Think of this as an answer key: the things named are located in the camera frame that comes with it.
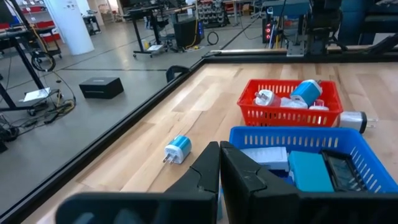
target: black case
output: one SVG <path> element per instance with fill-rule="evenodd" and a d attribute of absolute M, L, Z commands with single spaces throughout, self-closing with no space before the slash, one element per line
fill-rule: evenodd
<path fill-rule="evenodd" d="M 112 99 L 124 91 L 118 77 L 94 77 L 79 86 L 85 98 Z"/>

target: white power adapter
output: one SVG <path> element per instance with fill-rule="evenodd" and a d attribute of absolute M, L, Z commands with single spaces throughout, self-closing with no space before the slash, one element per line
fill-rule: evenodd
<path fill-rule="evenodd" d="M 192 144 L 186 136 L 178 135 L 165 147 L 163 162 L 181 164 L 191 152 Z"/>

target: white object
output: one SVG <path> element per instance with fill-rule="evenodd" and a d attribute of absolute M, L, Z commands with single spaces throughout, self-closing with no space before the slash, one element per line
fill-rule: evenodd
<path fill-rule="evenodd" d="M 254 99 L 255 104 L 260 106 L 280 106 L 279 97 L 270 90 L 260 90 Z"/>
<path fill-rule="evenodd" d="M 289 171 L 289 177 L 291 177 L 294 182 L 294 173 L 292 170 Z"/>
<path fill-rule="evenodd" d="M 189 16 L 192 16 L 192 15 L 193 15 L 192 9 L 187 9 L 187 12 L 188 12 L 188 15 L 189 15 Z"/>
<path fill-rule="evenodd" d="M 310 110 L 329 110 L 326 106 L 310 106 Z"/>
<path fill-rule="evenodd" d="M 241 150 L 245 155 L 270 170 L 289 171 L 286 147 L 260 147 Z"/>
<path fill-rule="evenodd" d="M 308 109 L 308 105 L 301 100 L 285 100 L 285 103 L 280 104 L 280 107 Z"/>
<path fill-rule="evenodd" d="M 50 87 L 47 87 L 47 88 L 41 89 L 41 90 L 28 92 L 25 95 L 24 102 L 28 102 L 31 100 L 44 99 L 44 98 L 47 98 L 49 96 L 49 94 L 50 94 Z"/>
<path fill-rule="evenodd" d="M 76 0 L 45 0 L 45 4 L 72 55 L 94 50 Z"/>
<path fill-rule="evenodd" d="M 148 48 L 147 51 L 155 52 L 155 51 L 160 50 L 162 47 L 163 47 L 163 45 L 152 45 L 151 47 Z"/>

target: wooden table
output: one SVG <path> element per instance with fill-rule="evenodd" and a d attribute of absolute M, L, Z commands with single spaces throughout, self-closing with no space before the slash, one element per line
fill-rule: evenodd
<path fill-rule="evenodd" d="M 364 137 L 398 180 L 397 70 L 397 63 L 204 65 L 24 223 L 53 223 L 57 205 L 77 192 L 163 192 L 209 141 L 228 140 L 229 130 L 244 124 L 236 102 L 252 78 L 335 81 L 345 110 L 379 119 Z M 192 153 L 182 165 L 164 164 L 164 147 L 178 134 L 191 139 Z"/>

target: red bin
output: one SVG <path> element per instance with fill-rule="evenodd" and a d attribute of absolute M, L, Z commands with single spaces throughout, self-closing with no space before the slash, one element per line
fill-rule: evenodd
<path fill-rule="evenodd" d="M 259 106 L 254 103 L 254 94 L 263 89 L 271 90 L 281 98 L 289 98 L 290 93 L 301 82 L 302 80 L 249 80 L 238 100 L 246 125 L 331 127 L 338 115 L 343 112 L 333 81 L 320 83 L 322 94 L 319 99 L 325 102 L 329 111 Z"/>

